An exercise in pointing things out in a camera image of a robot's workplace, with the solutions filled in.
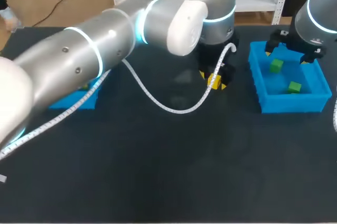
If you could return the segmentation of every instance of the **blue light ring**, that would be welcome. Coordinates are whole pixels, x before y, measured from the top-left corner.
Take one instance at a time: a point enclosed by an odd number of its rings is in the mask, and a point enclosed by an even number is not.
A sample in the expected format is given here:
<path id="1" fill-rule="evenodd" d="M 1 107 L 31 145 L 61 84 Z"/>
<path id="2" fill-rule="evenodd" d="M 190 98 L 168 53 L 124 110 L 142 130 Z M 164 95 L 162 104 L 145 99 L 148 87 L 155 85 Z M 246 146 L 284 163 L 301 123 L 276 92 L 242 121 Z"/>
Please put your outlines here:
<path id="1" fill-rule="evenodd" d="M 66 29 L 70 29 L 70 30 L 78 32 L 80 35 L 82 35 L 87 40 L 87 42 L 89 43 L 90 48 L 93 49 L 93 51 L 96 54 L 97 60 L 98 60 L 99 70 L 98 70 L 98 75 L 97 75 L 96 78 L 99 78 L 103 74 L 103 60 L 102 60 L 102 56 L 101 56 L 100 50 L 98 49 L 98 47 L 95 44 L 95 42 L 92 41 L 92 39 L 84 31 L 82 31 L 79 28 L 68 27 L 68 28 L 65 28 L 64 30 L 66 30 Z"/>
<path id="2" fill-rule="evenodd" d="M 8 143 L 8 145 L 13 144 L 14 142 L 16 142 L 23 135 L 23 133 L 25 132 L 25 130 L 26 130 L 26 128 L 23 128 L 23 130 L 13 140 L 11 140 Z"/>
<path id="3" fill-rule="evenodd" d="M 309 18 L 310 18 L 310 20 L 313 22 L 313 24 L 314 24 L 317 28 L 319 28 L 319 29 L 321 29 L 321 30 L 323 30 L 323 31 L 325 31 L 325 32 L 328 32 L 328 33 L 331 33 L 331 34 L 337 34 L 337 31 L 334 31 L 334 30 L 331 30 L 331 29 L 324 28 L 322 25 L 320 25 L 318 22 L 316 22 L 316 20 L 314 19 L 314 17 L 312 16 L 312 14 L 311 14 L 311 12 L 310 12 L 309 4 L 310 4 L 310 0 L 308 0 L 308 3 L 307 3 L 307 5 L 306 5 L 306 9 L 307 9 L 307 11 L 308 11 Z"/>
<path id="4" fill-rule="evenodd" d="M 145 34 L 144 34 L 144 30 L 145 30 L 145 22 L 146 22 L 146 18 L 147 18 L 147 15 L 149 14 L 151 8 L 153 7 L 153 5 L 159 0 L 153 0 L 151 1 L 148 6 L 146 7 L 146 9 L 144 10 L 143 13 L 141 13 L 141 17 L 140 17 L 140 20 L 138 22 L 138 31 L 141 35 L 141 39 L 142 41 L 145 43 L 145 44 L 148 44 L 146 39 L 145 39 Z"/>

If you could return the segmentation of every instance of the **green cube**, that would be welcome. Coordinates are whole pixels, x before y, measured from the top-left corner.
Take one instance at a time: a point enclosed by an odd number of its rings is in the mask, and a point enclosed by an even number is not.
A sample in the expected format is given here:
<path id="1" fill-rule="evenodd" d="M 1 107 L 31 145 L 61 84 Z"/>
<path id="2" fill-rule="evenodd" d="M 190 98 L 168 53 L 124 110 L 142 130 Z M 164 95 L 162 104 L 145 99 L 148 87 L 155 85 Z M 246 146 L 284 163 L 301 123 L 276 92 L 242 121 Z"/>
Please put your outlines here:
<path id="1" fill-rule="evenodd" d="M 294 81 L 290 82 L 289 88 L 288 88 L 288 93 L 291 94 L 299 94 L 301 90 L 302 85 L 299 83 L 296 83 Z"/>
<path id="2" fill-rule="evenodd" d="M 270 64 L 271 73 L 280 73 L 282 69 L 283 61 L 279 59 L 274 59 Z"/>

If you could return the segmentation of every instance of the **yellow object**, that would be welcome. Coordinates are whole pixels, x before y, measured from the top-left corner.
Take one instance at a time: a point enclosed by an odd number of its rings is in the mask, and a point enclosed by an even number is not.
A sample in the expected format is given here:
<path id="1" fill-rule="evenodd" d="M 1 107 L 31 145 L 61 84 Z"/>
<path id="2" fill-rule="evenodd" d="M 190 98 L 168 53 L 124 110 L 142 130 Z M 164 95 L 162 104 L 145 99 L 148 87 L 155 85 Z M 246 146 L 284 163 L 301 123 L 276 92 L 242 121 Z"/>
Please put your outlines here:
<path id="1" fill-rule="evenodd" d="M 209 77 L 208 86 L 211 84 L 213 76 L 214 76 L 214 74 L 212 73 Z M 221 76 L 217 75 L 212 88 L 214 90 L 217 90 L 220 87 L 220 84 L 221 84 Z"/>
<path id="2" fill-rule="evenodd" d="M 202 78 L 205 79 L 205 73 L 203 73 L 202 71 L 200 71 L 200 74 L 201 74 Z"/>

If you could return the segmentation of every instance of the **white robotic arm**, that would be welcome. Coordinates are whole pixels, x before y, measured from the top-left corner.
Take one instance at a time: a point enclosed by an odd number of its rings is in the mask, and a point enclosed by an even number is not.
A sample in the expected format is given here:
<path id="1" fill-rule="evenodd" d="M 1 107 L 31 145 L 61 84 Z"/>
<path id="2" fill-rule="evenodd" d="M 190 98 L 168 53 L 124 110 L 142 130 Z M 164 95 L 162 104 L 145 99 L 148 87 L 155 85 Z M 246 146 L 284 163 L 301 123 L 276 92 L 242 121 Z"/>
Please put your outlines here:
<path id="1" fill-rule="evenodd" d="M 13 62 L 0 60 L 8 79 L 6 95 L 0 96 L 0 149 L 30 117 L 102 76 L 141 43 L 178 56 L 192 52 L 199 40 L 225 43 L 233 35 L 234 10 L 235 0 L 122 0 L 40 41 Z"/>

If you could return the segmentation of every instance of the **black table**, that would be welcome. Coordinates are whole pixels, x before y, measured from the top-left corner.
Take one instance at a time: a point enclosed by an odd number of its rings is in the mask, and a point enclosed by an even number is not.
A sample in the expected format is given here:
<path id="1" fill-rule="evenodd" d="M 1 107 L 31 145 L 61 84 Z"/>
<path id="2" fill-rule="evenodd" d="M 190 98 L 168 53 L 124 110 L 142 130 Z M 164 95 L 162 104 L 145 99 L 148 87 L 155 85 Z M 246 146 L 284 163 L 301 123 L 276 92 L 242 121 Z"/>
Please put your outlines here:
<path id="1" fill-rule="evenodd" d="M 188 115 L 156 107 L 120 64 L 96 110 L 76 112 L 0 161 L 8 177 L 0 222 L 337 221 L 337 46 L 320 61 L 334 93 L 321 114 L 262 115 L 247 57 L 249 43 L 274 28 L 237 29 L 235 80 Z M 19 30 L 3 54 L 59 30 Z M 170 107 L 191 107 L 206 88 L 193 55 L 141 47 L 128 60 Z"/>

